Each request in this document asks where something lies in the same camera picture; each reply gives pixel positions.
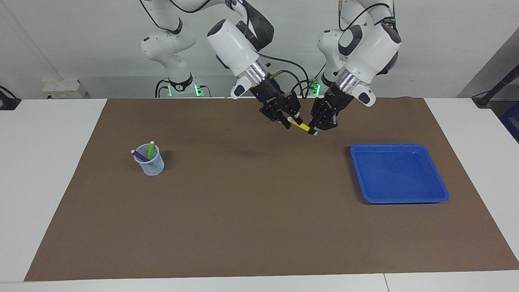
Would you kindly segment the brown table mat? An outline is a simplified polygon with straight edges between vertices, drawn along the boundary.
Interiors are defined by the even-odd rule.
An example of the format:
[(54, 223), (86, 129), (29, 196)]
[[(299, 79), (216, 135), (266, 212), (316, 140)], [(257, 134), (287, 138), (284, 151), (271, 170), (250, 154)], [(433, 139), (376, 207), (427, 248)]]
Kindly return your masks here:
[[(354, 102), (312, 136), (254, 99), (111, 99), (26, 281), (519, 270), (423, 99)], [(165, 164), (130, 153), (154, 141)], [(350, 147), (418, 143), (440, 204), (362, 198)]]

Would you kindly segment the black clamp mount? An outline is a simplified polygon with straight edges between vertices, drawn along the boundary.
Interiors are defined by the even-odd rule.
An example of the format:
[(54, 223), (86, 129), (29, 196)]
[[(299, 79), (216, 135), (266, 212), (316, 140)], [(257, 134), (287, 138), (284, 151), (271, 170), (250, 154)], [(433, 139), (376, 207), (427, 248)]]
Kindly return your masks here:
[(15, 110), (20, 102), (20, 98), (17, 98), (9, 89), (0, 85), (0, 110)]

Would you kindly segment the purple marker pen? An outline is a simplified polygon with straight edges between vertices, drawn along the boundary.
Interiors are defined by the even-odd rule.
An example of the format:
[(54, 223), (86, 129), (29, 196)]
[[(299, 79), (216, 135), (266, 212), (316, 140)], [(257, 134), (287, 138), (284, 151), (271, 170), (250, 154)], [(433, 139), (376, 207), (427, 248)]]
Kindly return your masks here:
[(152, 167), (154, 166), (154, 162), (152, 162), (151, 159), (148, 159), (141, 153), (139, 153), (137, 150), (132, 149), (130, 153), (133, 155), (134, 159), (141, 165), (146, 167)]

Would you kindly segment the white power strip box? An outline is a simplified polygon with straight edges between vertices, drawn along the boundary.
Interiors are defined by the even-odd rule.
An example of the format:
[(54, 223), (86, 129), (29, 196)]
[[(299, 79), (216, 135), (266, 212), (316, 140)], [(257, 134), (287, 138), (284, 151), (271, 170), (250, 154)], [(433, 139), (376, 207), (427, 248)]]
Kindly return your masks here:
[(87, 99), (89, 93), (78, 79), (46, 81), (42, 90), (47, 99)]

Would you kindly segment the blue floor object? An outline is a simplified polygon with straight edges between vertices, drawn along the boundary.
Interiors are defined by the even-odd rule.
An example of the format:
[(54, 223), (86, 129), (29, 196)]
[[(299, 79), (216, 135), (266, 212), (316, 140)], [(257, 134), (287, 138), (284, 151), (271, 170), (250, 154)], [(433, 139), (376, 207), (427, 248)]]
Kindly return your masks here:
[(499, 120), (512, 135), (512, 137), (519, 143), (519, 101), (508, 108), (504, 113), (498, 115)]

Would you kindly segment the blue plastic tray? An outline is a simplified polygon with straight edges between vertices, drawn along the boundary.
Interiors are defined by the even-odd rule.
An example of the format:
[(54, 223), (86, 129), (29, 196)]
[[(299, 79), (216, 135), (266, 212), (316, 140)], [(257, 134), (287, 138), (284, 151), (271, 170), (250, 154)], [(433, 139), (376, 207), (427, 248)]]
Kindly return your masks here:
[(353, 144), (358, 184), (372, 204), (435, 204), (449, 191), (422, 144)]

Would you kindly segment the yellow marker pen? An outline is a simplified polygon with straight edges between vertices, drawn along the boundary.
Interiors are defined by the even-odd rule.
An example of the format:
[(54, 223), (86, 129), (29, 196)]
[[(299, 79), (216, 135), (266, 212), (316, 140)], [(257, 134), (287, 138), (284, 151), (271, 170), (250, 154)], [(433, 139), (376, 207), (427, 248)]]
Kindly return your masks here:
[(293, 124), (294, 126), (304, 130), (305, 132), (309, 132), (310, 131), (310, 127), (308, 125), (306, 125), (305, 123), (300, 123), (300, 124), (297, 124), (297, 122), (295, 121), (295, 119), (293, 119), (292, 117), (288, 117), (287, 120)]

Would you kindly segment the translucent plastic cup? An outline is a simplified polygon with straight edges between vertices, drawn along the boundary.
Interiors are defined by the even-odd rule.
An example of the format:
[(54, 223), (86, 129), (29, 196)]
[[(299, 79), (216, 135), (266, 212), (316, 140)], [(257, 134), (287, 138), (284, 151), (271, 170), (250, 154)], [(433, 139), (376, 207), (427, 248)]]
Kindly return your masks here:
[[(147, 155), (148, 155), (148, 145), (149, 144), (150, 143), (143, 144), (143, 145), (139, 146), (138, 148), (136, 148), (135, 150), (137, 150), (139, 153), (141, 153), (142, 155), (147, 157)], [(160, 149), (158, 148), (157, 144), (156, 144), (156, 148), (154, 150), (154, 154), (155, 154), (155, 157), (152, 160), (152, 162), (154, 162), (154, 166), (146, 167), (146, 166), (141, 166), (138, 163), (140, 165), (140, 167), (142, 168), (144, 174), (146, 174), (148, 176), (156, 176), (156, 175), (160, 174), (164, 170), (164, 168), (165, 168), (165, 164), (164, 164), (163, 158), (161, 156)]]

